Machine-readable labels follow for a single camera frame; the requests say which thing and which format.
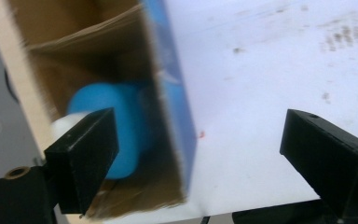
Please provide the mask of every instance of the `white table surface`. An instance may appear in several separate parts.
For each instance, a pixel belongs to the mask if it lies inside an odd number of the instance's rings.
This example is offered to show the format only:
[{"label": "white table surface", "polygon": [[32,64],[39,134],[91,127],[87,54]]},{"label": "white table surface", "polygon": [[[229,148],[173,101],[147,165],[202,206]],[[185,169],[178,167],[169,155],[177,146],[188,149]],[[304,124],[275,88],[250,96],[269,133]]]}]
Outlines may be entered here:
[{"label": "white table surface", "polygon": [[166,1],[199,139],[188,203],[159,223],[318,198],[279,153],[286,110],[358,136],[358,1]]}]

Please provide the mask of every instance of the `cardboard box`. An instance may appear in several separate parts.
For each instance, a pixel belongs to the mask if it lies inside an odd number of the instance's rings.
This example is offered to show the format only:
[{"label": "cardboard box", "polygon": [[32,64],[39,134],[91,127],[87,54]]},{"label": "cardboard box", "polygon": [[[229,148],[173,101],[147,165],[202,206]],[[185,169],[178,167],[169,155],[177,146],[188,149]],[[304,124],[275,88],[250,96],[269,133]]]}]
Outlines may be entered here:
[{"label": "cardboard box", "polygon": [[[164,127],[158,147],[143,155],[134,175],[107,180],[87,216],[119,217],[183,203],[196,136],[162,20],[146,16],[133,0],[8,2],[51,122],[63,117],[71,97],[90,83],[153,80],[154,108],[147,116]],[[156,3],[145,6],[163,7]]]}]

